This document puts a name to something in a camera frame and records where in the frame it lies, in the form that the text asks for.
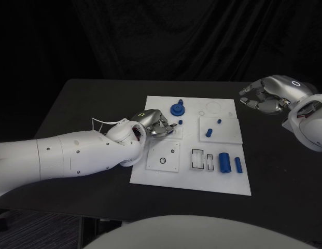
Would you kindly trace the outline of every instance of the blue object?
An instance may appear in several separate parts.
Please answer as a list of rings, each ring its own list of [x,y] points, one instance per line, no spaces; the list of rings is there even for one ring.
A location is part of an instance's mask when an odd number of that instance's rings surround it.
[[[213,132],[213,129],[208,129],[206,133],[206,137],[211,137],[211,132]]]
[[[219,154],[219,166],[220,166],[220,172],[221,173],[230,173],[230,154],[220,153]]]
[[[239,157],[234,158],[234,161],[236,161],[237,173],[243,173]]]
[[[175,116],[175,117],[180,117],[183,114],[184,114],[184,106],[183,106],[183,100],[178,101],[177,104],[174,104],[171,107],[170,107],[170,113]]]

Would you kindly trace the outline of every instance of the gray floor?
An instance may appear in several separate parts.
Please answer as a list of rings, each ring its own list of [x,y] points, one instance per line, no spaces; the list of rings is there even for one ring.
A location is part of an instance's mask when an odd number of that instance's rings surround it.
[[[29,211],[9,211],[9,230],[0,232],[1,249],[76,249],[79,218]]]

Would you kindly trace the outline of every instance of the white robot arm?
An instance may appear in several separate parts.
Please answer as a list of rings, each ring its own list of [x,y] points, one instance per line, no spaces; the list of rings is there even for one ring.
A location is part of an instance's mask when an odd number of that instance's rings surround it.
[[[118,163],[134,165],[142,157],[147,136],[165,136],[175,126],[154,109],[138,113],[131,121],[109,124],[115,126],[106,135],[92,130],[0,143],[0,196],[36,181],[89,175]]]
[[[299,81],[280,75],[257,80],[239,94],[252,90],[256,90],[259,101],[242,98],[242,103],[266,114],[279,114],[289,108],[282,126],[309,149],[322,151],[322,94],[313,95]]]

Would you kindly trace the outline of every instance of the table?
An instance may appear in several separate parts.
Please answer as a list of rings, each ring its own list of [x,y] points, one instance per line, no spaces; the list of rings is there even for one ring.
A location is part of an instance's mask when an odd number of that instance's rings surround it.
[[[282,128],[286,114],[265,115],[237,101],[237,92],[247,85],[249,82],[72,79],[36,138],[91,130],[92,117],[105,121],[131,118],[144,109],[148,95],[234,99],[252,196],[129,184],[132,168],[118,165],[89,176],[21,186],[0,197],[0,208],[122,221],[203,215],[322,241],[322,153],[309,150]]]

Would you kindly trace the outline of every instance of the black backdrop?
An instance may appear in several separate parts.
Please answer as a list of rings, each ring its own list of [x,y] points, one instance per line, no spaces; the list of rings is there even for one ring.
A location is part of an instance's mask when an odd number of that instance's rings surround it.
[[[0,1],[0,141],[33,137],[70,78],[270,74],[322,91],[322,0]]]

